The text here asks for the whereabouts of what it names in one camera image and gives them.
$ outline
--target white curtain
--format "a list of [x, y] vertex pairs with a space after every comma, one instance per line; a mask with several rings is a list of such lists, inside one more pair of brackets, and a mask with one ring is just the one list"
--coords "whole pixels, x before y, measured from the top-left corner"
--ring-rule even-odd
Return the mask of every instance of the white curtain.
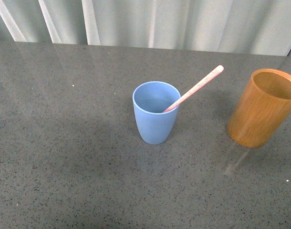
[[291, 0], [0, 0], [0, 40], [291, 56]]

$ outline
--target gray countertop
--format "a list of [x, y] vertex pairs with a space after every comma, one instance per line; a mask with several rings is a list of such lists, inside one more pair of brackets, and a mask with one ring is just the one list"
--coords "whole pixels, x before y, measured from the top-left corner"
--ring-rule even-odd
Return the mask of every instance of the gray countertop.
[[[183, 94], [219, 64], [145, 143], [133, 90]], [[259, 68], [291, 57], [0, 42], [0, 229], [291, 228], [291, 114], [261, 148], [226, 131]]]

